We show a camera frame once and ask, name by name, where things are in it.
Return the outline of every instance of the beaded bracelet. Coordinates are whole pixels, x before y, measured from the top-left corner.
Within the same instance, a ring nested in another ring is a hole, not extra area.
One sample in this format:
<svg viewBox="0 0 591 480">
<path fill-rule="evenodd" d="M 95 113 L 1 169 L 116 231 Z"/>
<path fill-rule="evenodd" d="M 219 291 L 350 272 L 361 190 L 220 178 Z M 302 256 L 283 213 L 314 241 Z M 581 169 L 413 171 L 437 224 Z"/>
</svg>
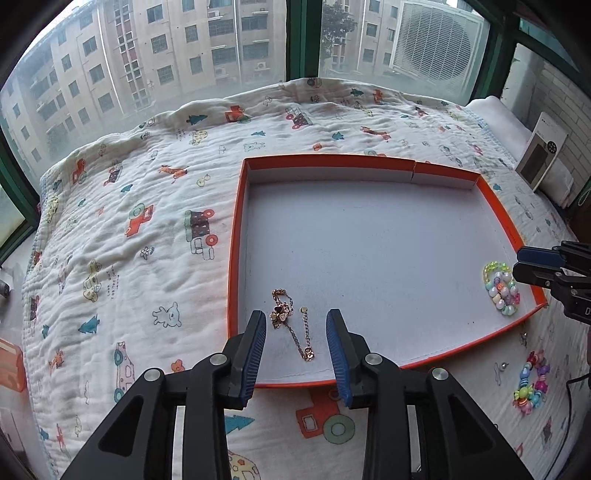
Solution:
<svg viewBox="0 0 591 480">
<path fill-rule="evenodd" d="M 538 372 L 538 380 L 535 383 L 529 381 L 530 371 L 535 368 Z M 544 395 L 548 391 L 546 374 L 550 372 L 550 365 L 546 363 L 544 351 L 530 352 L 523 370 L 519 374 L 519 390 L 515 390 L 513 405 L 525 415 L 529 415 L 533 408 L 538 408 Z"/>
<path fill-rule="evenodd" d="M 489 274 L 494 272 L 492 280 Z M 511 269 L 506 263 L 487 263 L 482 271 L 484 285 L 496 308 L 503 315 L 513 315 L 517 311 L 519 302 L 519 288 L 511 275 Z"/>
</svg>

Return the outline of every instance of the tree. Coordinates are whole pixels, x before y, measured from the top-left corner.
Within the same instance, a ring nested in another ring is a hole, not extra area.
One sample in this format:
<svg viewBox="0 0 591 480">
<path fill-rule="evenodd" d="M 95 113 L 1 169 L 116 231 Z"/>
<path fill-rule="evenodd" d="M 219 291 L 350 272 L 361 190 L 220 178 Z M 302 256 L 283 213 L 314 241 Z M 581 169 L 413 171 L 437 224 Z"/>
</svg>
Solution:
<svg viewBox="0 0 591 480">
<path fill-rule="evenodd" d="M 320 62 L 332 56 L 334 44 L 340 44 L 348 32 L 355 30 L 357 22 L 340 4 L 329 5 L 326 0 L 322 4 L 322 29 L 320 31 Z"/>
</svg>

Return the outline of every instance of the orange object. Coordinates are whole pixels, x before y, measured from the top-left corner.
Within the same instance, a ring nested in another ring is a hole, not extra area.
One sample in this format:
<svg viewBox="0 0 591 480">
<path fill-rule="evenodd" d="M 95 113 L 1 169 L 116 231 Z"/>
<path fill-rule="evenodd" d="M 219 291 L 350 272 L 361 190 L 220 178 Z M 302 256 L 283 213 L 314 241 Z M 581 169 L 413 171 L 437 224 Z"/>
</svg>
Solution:
<svg viewBox="0 0 591 480">
<path fill-rule="evenodd" d="M 0 385 L 22 392 L 27 386 L 22 350 L 0 338 Z"/>
</svg>

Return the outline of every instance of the apartment building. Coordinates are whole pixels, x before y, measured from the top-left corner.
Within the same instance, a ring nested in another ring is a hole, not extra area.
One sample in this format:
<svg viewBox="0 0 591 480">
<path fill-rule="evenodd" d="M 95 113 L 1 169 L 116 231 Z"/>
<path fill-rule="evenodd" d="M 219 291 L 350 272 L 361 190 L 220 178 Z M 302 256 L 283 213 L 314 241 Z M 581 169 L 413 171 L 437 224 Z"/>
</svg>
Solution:
<svg viewBox="0 0 591 480">
<path fill-rule="evenodd" d="M 284 0 L 90 0 L 0 92 L 27 177 L 156 113 L 283 80 L 285 19 Z"/>
</svg>

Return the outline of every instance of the brick wall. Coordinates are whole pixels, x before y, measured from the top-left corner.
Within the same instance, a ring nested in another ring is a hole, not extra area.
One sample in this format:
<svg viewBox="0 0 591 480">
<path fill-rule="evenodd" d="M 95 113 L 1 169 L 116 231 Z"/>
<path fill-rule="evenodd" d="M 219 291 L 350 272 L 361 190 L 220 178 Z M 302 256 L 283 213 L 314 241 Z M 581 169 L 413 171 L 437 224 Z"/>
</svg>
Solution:
<svg viewBox="0 0 591 480">
<path fill-rule="evenodd" d="M 578 194 L 591 176 L 591 100 L 547 61 L 537 76 L 525 126 L 533 130 L 542 111 L 569 135 L 558 157 L 572 173 Z"/>
</svg>

